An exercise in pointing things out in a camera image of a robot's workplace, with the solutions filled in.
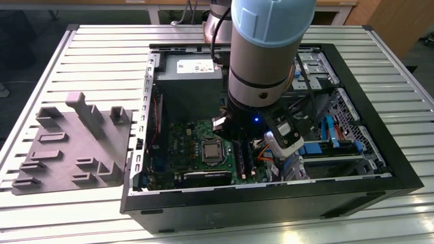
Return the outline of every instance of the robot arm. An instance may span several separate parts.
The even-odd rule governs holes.
[[[281,158],[305,143],[281,96],[291,82],[294,58],[314,18],[315,2],[234,0],[231,5],[228,110],[224,120],[214,119],[212,129],[232,140],[263,136]]]

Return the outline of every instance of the black cable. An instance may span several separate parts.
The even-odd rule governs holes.
[[[313,100],[313,116],[311,116],[311,119],[315,120],[315,95],[314,95],[314,90],[313,90],[313,87],[311,87],[311,81],[307,79],[306,70],[305,70],[303,63],[301,61],[301,57],[299,57],[298,53],[297,53],[295,57],[297,57],[297,62],[298,62],[299,69],[301,69],[301,74],[303,75],[306,87],[307,87],[307,90],[310,92],[310,97],[311,97],[311,100]]]
[[[220,29],[220,26],[222,26],[222,23],[223,23],[226,17],[230,14],[230,11],[231,11],[231,7],[228,7],[228,9],[226,10],[222,18],[219,19],[219,22],[216,23],[216,26],[215,26],[215,29],[214,29],[214,34],[212,34],[212,39],[211,39],[211,58],[212,58],[212,62],[215,62],[216,64],[219,64],[220,61],[216,58],[215,53],[214,53],[215,39],[218,38],[219,29]]]
[[[191,14],[191,24],[195,24],[195,13],[196,13],[196,8],[198,8],[198,0],[195,0],[195,8],[192,10]]]

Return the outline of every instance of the cable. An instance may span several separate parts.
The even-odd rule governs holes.
[[[216,58],[215,56],[215,53],[214,53],[214,45],[215,45],[215,39],[218,38],[218,33],[219,33],[219,29],[220,29],[220,25],[226,19],[226,17],[228,16],[230,14],[230,11],[231,11],[231,7],[228,7],[228,9],[226,10],[222,18],[219,19],[219,22],[216,23],[216,26],[215,26],[215,29],[214,29],[214,34],[212,34],[212,39],[211,39],[211,58],[212,58],[212,62],[215,62],[216,64],[220,63],[219,59]]]
[[[263,161],[269,161],[269,162],[273,162],[274,163],[274,160],[270,159],[270,158],[258,158],[259,160],[263,160]]]
[[[261,158],[262,158],[262,156],[263,156],[263,154],[265,154],[265,152],[266,152],[266,150],[267,150],[269,147],[270,147],[270,146],[267,145],[267,146],[265,147],[265,149],[262,150],[261,154],[258,155],[258,160],[261,160]]]
[[[297,57],[297,62],[298,62],[298,65],[299,65],[301,73],[303,75],[306,87],[307,87],[307,90],[310,92],[310,97],[311,97],[311,100],[313,100],[313,117],[311,117],[311,120],[315,120],[315,95],[314,95],[314,90],[313,90],[313,87],[311,87],[311,82],[307,79],[306,70],[305,70],[303,63],[301,61],[301,57],[299,57],[298,53],[297,53],[295,57]]]
[[[172,26],[176,26],[178,24],[180,24],[180,23],[184,22],[184,18],[186,18],[186,13],[187,13],[188,5],[190,5],[190,0],[187,0],[187,3],[186,3],[186,8],[184,8],[184,12],[183,12],[182,19],[180,19],[179,21],[172,21],[172,22],[170,23]]]
[[[291,66],[290,77],[287,79],[287,84],[286,84],[286,87],[283,89],[283,92],[286,92],[286,90],[290,88],[290,85],[293,83],[293,79],[294,79],[294,67],[295,67],[295,65]]]
[[[196,13],[196,8],[198,8],[198,0],[195,0],[195,8],[191,14],[191,24],[195,24],[195,13]]]

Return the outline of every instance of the floor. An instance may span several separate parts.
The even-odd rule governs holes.
[[[150,24],[144,11],[60,11],[60,19],[51,20],[47,11],[26,11],[28,20],[38,33],[38,39],[31,43],[36,56],[36,64],[20,71],[7,70],[0,65],[0,83],[11,91],[8,98],[0,98],[0,148],[20,115],[27,99],[39,81],[47,63],[56,49],[68,24]],[[162,24],[170,24],[182,14],[160,13]],[[200,23],[202,13],[196,13],[195,22]],[[418,65],[414,76],[434,95],[434,46],[426,47],[422,42],[414,45],[403,59],[405,65]]]

